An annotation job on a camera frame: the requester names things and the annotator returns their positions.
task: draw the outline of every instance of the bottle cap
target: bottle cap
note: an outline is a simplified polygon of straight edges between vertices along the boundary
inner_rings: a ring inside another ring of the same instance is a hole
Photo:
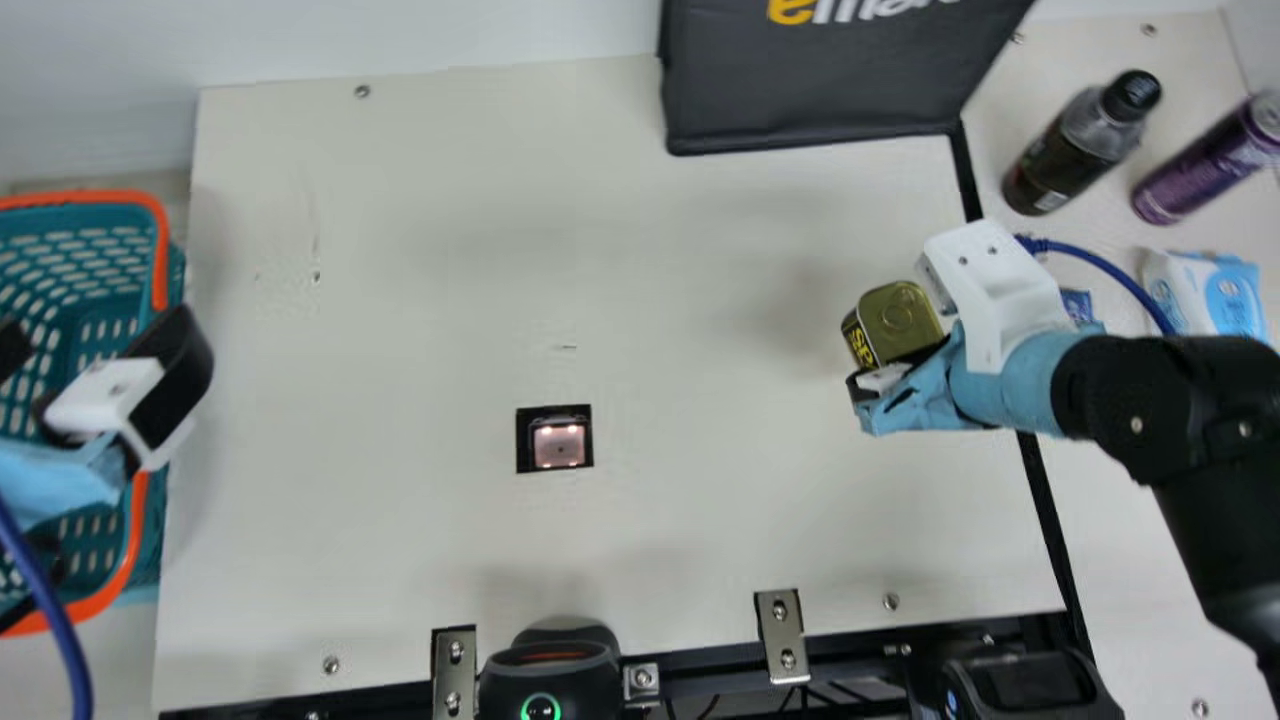
[[[1263,90],[1249,102],[1249,117],[1270,143],[1280,143],[1280,92]]]
[[[1128,70],[1102,91],[1102,110],[1117,123],[1147,117],[1160,102],[1160,81],[1146,70]]]

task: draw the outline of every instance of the blue cable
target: blue cable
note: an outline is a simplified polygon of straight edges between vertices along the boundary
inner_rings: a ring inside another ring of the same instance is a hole
[[[84,661],[84,651],[76,637],[76,629],[67,618],[67,610],[54,592],[49,575],[36,560],[31,546],[22,537],[17,520],[9,512],[9,506],[0,498],[0,543],[13,555],[13,564],[22,573],[23,579],[31,587],[31,597],[36,600],[36,607],[45,614],[49,621],[49,632],[58,643],[58,650],[63,655],[63,664],[67,666],[67,678],[72,684],[72,720],[91,720],[93,717],[93,682],[88,676],[88,664]]]
[[[1162,334],[1165,334],[1166,337],[1178,334],[1178,329],[1174,328],[1174,324],[1169,322],[1169,316],[1166,316],[1165,311],[1160,309],[1160,305],[1157,305],[1156,300],[1151,297],[1151,293],[1148,293],[1140,284],[1138,284],[1133,278],[1130,278],[1128,273],[1125,273],[1120,268],[1116,268],[1103,258],[1094,255],[1093,252],[1089,252],[1083,247],[1066,245],[1065,242],[1056,242],[1052,240],[1034,240],[1021,234],[1016,237],[1018,242],[1023,243],[1023,247],[1025,247],[1027,251],[1030,252],[1032,255],[1039,255],[1042,252],[1061,252],[1062,255],[1079,258],[1080,260],[1084,260],[1085,263],[1089,263],[1091,265],[1098,268],[1103,273],[1111,275],[1117,283],[1123,284],[1124,288],[1128,290],[1130,295],[1138,299],[1138,302],[1142,302],[1142,306],[1147,309],[1147,313],[1151,314],[1151,318],[1156,320],[1156,327],[1160,328],[1160,332]]]

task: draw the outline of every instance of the basket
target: basket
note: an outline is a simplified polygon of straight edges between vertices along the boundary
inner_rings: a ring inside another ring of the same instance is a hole
[[[183,270],[182,252],[169,247],[164,208],[143,192],[0,199],[0,314],[20,318],[35,350],[0,386],[0,437],[44,445],[31,402],[125,350],[170,301],[180,301]],[[65,570],[58,592],[73,621],[159,580],[164,475],[138,473],[119,506],[88,505],[28,530],[38,546],[56,542]],[[0,557],[0,611],[26,591],[12,557]],[[46,628],[36,612],[5,637]]]

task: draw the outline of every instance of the tin can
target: tin can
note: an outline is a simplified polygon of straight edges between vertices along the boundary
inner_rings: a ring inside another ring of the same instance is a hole
[[[863,370],[877,370],[890,363],[929,348],[945,337],[929,297],[913,282],[878,287],[858,301],[840,332]]]
[[[1222,118],[1133,191],[1133,209],[1171,225],[1254,172],[1280,161],[1280,92],[1262,92]]]

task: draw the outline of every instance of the black bottle cap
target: black bottle cap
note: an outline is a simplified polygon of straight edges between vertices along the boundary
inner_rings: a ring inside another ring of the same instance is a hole
[[[1102,110],[1117,123],[1147,117],[1160,102],[1160,81],[1146,70],[1128,70],[1102,91]]]

